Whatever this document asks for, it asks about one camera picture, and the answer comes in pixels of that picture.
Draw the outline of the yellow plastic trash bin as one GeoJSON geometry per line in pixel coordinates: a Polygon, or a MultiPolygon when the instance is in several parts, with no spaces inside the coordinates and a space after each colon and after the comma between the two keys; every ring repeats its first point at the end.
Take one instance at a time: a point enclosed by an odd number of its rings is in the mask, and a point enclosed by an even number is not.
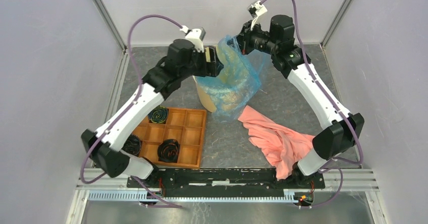
{"type": "Polygon", "coordinates": [[[252,97],[249,70],[236,48],[218,45],[217,54],[224,65],[217,77],[195,77],[199,99],[210,112],[231,116],[252,97]]]}

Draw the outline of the blue plastic trash bag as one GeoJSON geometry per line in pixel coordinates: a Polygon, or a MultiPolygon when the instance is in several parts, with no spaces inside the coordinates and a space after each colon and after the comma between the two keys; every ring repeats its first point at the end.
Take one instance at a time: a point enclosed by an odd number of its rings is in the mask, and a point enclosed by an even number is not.
{"type": "Polygon", "coordinates": [[[224,65],[220,74],[196,76],[194,81],[215,106],[212,117],[218,122],[228,122],[238,119],[249,100],[261,89],[264,70],[272,60],[257,50],[242,55],[237,38],[230,35],[218,42],[216,52],[224,65]]]}

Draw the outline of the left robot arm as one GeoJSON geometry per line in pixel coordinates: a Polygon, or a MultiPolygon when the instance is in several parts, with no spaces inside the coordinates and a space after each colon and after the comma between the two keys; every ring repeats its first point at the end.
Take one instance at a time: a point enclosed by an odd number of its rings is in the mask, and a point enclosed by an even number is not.
{"type": "Polygon", "coordinates": [[[174,40],[167,55],[146,73],[125,105],[95,131],[86,129],[81,134],[86,158],[103,170],[102,176],[127,174],[138,177],[146,187],[155,186],[158,173],[154,164],[123,151],[126,140],[152,110],[181,87],[182,81],[192,76],[216,77],[223,67],[215,46],[197,51],[189,40],[174,40]]]}

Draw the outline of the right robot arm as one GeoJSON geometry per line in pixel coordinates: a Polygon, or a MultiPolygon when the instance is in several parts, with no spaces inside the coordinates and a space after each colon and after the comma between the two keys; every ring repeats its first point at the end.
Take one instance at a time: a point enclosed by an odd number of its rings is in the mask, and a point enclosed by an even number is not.
{"type": "Polygon", "coordinates": [[[292,183],[304,188],[311,182],[311,175],[357,145],[364,118],[360,113],[351,113],[335,98],[318,76],[305,49],[295,45],[294,33],[291,17],[275,15],[269,31],[251,20],[243,24],[236,40],[243,55],[253,50],[269,54],[274,67],[300,91],[315,112],[322,131],[314,137],[313,149],[296,162],[291,175],[292,183]]]}

